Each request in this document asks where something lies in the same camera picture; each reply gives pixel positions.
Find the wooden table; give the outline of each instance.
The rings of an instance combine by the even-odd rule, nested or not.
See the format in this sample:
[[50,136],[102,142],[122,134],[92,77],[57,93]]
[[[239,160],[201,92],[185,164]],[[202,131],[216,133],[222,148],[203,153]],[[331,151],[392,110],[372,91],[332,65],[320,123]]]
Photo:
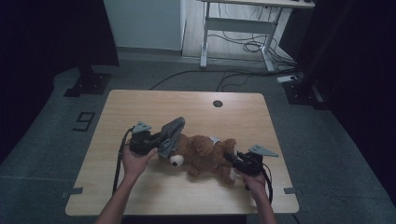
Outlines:
[[[222,101],[222,107],[214,107]],[[112,91],[92,137],[75,188],[66,206],[69,216],[96,216],[111,197],[117,153],[127,129],[139,120],[156,133],[178,117],[186,120],[183,133],[204,134],[220,139],[235,138],[235,149],[246,152],[259,144],[279,154],[264,158],[273,174],[276,213],[296,213],[299,205],[288,169],[264,98],[258,93],[198,91]],[[215,175],[203,173],[188,177],[182,167],[174,167],[154,157],[135,184],[125,215],[245,215],[256,213],[256,206],[241,177],[226,186]]]
[[[288,8],[314,8],[315,4],[311,1],[306,3],[303,0],[199,0],[206,3],[205,13],[205,27],[204,27],[204,42],[201,48],[201,61],[200,66],[206,68],[207,60],[207,32],[213,31],[228,31],[249,34],[268,35],[261,49],[262,57],[264,58],[265,65],[268,72],[275,72],[272,64],[272,57],[269,53],[271,42],[274,38],[276,27],[282,13],[282,9]],[[225,3],[225,4],[238,4],[238,5],[253,5],[253,6],[267,6],[278,7],[276,17],[273,21],[252,21],[252,20],[237,20],[229,18],[213,18],[209,16],[210,3]]]

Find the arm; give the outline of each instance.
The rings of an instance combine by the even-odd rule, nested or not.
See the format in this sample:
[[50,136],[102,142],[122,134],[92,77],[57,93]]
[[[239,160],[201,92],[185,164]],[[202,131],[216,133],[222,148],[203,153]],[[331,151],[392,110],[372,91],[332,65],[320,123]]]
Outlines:
[[260,224],[276,224],[274,211],[268,200],[267,192],[265,191],[265,178],[263,174],[257,176],[245,175],[244,173],[235,169],[235,172],[244,177],[244,183],[248,185],[249,192],[257,205],[257,213]]
[[121,222],[134,183],[136,183],[137,178],[145,171],[149,159],[156,153],[157,149],[155,148],[148,155],[142,157],[133,154],[128,147],[123,149],[122,165],[124,168],[124,178],[96,219],[95,224]]

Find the stuffed animal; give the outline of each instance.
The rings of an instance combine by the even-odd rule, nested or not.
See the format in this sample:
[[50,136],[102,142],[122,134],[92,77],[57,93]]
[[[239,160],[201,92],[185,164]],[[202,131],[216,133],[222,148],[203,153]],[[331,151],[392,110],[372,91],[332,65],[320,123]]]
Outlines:
[[181,133],[178,147],[169,155],[169,161],[174,166],[187,165],[190,176],[196,177],[201,172],[212,172],[219,175],[228,185],[234,183],[233,166],[224,159],[224,153],[234,154],[234,139],[220,141],[215,137],[195,135],[188,137]]

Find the forearm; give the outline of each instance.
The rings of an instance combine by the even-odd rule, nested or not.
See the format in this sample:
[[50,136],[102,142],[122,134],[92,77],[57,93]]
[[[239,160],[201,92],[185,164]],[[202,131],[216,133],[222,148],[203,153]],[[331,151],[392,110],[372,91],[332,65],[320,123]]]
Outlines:
[[276,224],[276,217],[273,208],[264,192],[255,199],[257,205],[257,214],[260,224]]
[[116,192],[114,192],[99,215],[99,218],[96,219],[95,224],[121,222],[129,195],[136,180],[137,177],[124,178],[122,180]]

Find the white table frame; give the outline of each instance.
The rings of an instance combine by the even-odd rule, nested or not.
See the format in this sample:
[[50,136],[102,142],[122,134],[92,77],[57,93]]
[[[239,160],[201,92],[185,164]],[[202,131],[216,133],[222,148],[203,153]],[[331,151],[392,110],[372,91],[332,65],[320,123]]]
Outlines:
[[[205,12],[205,26],[204,26],[204,42],[201,49],[201,62],[200,67],[206,68],[207,61],[207,33],[209,30],[212,31],[228,31],[228,32],[239,32],[239,33],[252,33],[260,35],[269,35],[266,38],[264,47],[261,50],[262,57],[264,58],[265,65],[268,72],[275,72],[272,57],[269,53],[269,48],[271,42],[274,38],[276,27],[279,22],[280,15],[282,13],[283,7],[303,7],[312,8],[315,5],[311,3],[305,3],[303,0],[301,2],[294,2],[291,0],[250,0],[250,1],[227,1],[227,0],[201,0],[207,3]],[[226,4],[241,4],[241,5],[259,5],[259,6],[269,6],[278,7],[276,17],[273,21],[248,21],[248,20],[237,20],[237,19],[224,19],[224,18],[213,18],[209,16],[210,3],[226,3]]]

